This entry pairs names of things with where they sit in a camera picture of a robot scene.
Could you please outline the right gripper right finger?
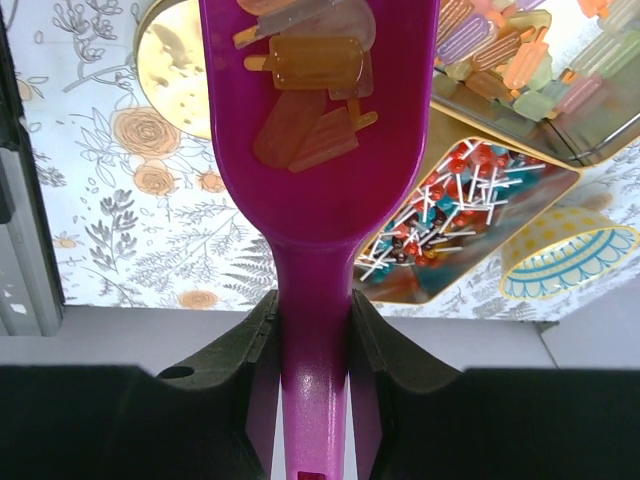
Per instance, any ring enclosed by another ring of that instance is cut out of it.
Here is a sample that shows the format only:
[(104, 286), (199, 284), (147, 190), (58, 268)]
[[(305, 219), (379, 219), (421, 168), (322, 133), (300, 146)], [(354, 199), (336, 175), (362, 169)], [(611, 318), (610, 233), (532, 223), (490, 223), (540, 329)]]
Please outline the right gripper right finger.
[(635, 370), (458, 371), (352, 298), (361, 479), (635, 479)]

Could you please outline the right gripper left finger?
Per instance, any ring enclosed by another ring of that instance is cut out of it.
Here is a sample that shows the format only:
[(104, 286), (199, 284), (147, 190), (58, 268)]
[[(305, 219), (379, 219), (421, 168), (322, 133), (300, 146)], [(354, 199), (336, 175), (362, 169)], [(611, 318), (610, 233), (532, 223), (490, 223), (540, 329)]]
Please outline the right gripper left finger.
[(5, 366), (5, 479), (266, 479), (279, 390), (278, 295), (190, 357), (136, 366)]

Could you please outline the tin of lollipop candies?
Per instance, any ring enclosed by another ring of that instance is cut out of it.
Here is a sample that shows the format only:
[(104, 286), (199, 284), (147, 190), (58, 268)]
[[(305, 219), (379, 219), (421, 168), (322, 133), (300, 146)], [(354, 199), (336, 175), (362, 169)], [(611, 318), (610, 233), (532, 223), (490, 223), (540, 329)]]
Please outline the tin of lollipop candies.
[(354, 284), (371, 301), (421, 305), (456, 283), (580, 180), (552, 160), (467, 137), (426, 163), (362, 247)]

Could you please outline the magenta plastic scoop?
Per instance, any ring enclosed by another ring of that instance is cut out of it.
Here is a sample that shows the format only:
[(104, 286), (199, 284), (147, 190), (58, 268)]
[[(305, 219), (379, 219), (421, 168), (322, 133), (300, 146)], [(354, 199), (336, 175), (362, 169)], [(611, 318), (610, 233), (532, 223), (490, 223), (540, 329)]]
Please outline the magenta plastic scoop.
[(234, 1), (200, 5), (212, 143), (226, 187), (268, 241), (278, 276), (285, 475), (344, 472), (347, 325), (358, 247), (396, 211), (425, 151), (439, 5), (374, 1), (378, 121), (360, 146), (301, 173), (259, 163), (252, 144), (277, 94), (249, 72), (233, 35), (250, 24)]

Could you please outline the tin of popsicle candies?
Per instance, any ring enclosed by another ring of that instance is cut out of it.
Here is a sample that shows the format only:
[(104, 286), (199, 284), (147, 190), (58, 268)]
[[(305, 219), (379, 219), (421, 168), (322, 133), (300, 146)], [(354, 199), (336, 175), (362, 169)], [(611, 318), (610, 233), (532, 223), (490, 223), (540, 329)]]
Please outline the tin of popsicle candies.
[(639, 4), (443, 1), (431, 105), (594, 167), (639, 140)]

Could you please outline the gold jar lid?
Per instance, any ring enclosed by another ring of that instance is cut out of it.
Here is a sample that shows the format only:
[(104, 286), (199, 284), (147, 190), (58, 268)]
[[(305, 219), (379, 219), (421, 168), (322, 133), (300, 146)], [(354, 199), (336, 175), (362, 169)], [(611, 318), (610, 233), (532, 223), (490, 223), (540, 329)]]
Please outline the gold jar lid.
[(180, 131), (211, 138), (199, 3), (155, 1), (134, 36), (139, 84), (150, 105)]

